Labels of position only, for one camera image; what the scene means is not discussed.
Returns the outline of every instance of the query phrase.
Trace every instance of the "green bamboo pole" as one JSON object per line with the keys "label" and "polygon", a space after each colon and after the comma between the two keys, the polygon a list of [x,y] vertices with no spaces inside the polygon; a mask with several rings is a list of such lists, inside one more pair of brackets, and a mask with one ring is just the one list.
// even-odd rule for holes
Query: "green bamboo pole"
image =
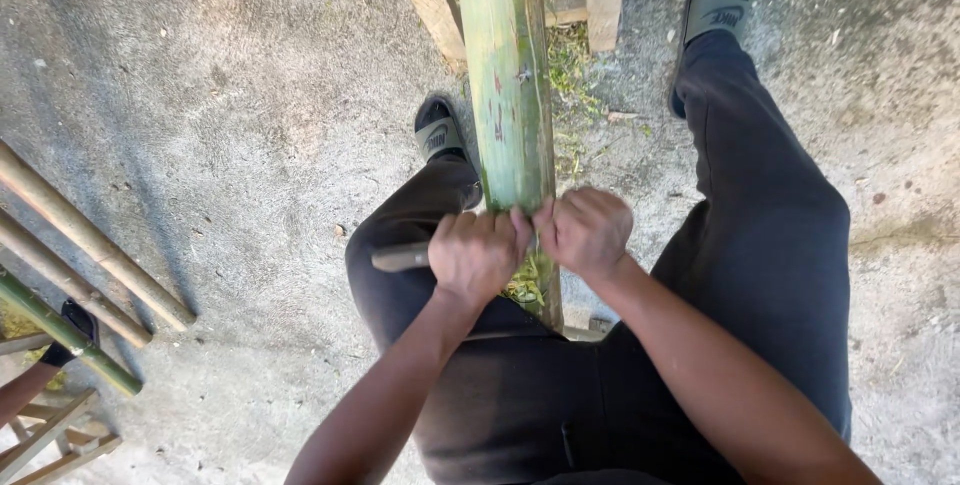
{"label": "green bamboo pole", "polygon": [[34,295],[29,288],[0,266],[0,299],[30,319],[37,327],[93,368],[118,390],[130,396],[140,393],[143,384],[93,344],[56,310]]}
{"label": "green bamboo pole", "polygon": [[[556,192],[544,0],[460,0],[486,208],[532,214]],[[540,319],[564,326],[559,268],[535,253]]]}

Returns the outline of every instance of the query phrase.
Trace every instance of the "bamboo stalk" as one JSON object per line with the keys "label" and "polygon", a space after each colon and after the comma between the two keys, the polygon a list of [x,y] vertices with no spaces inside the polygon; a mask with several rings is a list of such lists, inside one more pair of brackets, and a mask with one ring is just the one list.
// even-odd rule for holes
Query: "bamboo stalk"
{"label": "bamboo stalk", "polygon": [[15,307],[55,341],[63,344],[118,390],[130,396],[140,393],[143,384],[139,380],[117,365],[111,356],[106,355],[84,333],[65,320],[53,307],[34,295],[3,266],[0,266],[0,299]]}
{"label": "bamboo stalk", "polygon": [[185,331],[197,319],[3,141],[0,181],[174,328]]}
{"label": "bamboo stalk", "polygon": [[[486,208],[518,204],[532,214],[556,192],[544,0],[460,0],[460,8]],[[558,331],[559,275],[549,262],[536,276],[538,315]]]}
{"label": "bamboo stalk", "polygon": [[136,347],[143,347],[150,342],[153,335],[149,331],[97,291],[77,271],[54,254],[53,250],[43,245],[41,240],[2,209],[0,209],[0,245],[6,246],[47,280],[56,284],[66,295],[73,297],[79,306],[87,309],[90,314]]}

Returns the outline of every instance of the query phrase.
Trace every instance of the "knife handle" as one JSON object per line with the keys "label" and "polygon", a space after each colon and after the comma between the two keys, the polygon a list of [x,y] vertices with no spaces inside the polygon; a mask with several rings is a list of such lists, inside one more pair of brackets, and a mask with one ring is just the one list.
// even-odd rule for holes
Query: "knife handle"
{"label": "knife handle", "polygon": [[414,268],[430,267],[426,249],[429,241],[407,245],[386,246],[374,252],[370,257],[373,266],[381,271],[398,272]]}

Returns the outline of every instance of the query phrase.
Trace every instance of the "person's left hand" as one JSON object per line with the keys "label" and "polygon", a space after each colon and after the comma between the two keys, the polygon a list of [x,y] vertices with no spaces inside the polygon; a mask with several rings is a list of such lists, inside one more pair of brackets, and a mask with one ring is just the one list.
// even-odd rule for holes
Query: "person's left hand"
{"label": "person's left hand", "polygon": [[437,290],[479,314],[510,282],[532,235],[533,227],[518,207],[509,215],[443,217],[427,248]]}

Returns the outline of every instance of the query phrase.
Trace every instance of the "nike logo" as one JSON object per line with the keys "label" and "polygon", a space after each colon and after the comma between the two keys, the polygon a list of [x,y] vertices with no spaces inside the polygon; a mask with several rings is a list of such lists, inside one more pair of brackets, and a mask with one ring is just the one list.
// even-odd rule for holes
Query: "nike logo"
{"label": "nike logo", "polygon": [[427,137],[426,142],[423,142],[423,147],[427,151],[432,151],[437,147],[443,147],[447,142],[447,124],[444,123],[433,130],[430,133],[430,136]]}
{"label": "nike logo", "polygon": [[714,10],[702,15],[700,19],[702,20],[707,16],[713,16],[713,18],[710,19],[710,25],[737,27],[737,22],[743,20],[743,7],[735,5],[714,8]]}

